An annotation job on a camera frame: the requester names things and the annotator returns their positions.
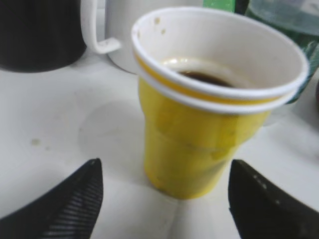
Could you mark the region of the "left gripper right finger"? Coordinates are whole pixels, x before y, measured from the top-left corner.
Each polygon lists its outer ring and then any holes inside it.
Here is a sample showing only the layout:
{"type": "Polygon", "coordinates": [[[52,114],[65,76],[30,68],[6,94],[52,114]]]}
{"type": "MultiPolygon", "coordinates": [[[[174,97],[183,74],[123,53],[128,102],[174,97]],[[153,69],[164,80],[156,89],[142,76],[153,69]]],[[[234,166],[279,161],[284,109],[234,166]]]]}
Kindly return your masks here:
{"type": "Polygon", "coordinates": [[[229,210],[242,239],[317,239],[319,213],[240,159],[231,162],[229,210]]]}

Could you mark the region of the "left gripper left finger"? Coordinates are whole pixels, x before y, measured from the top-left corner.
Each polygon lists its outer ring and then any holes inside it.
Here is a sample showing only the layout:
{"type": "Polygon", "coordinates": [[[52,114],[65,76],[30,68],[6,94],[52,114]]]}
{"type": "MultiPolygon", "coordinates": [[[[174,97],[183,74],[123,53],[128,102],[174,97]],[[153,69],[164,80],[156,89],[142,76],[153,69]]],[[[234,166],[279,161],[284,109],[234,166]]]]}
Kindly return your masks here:
{"type": "Polygon", "coordinates": [[[1,218],[2,239],[89,239],[103,202],[99,158],[30,204],[1,218]]]}

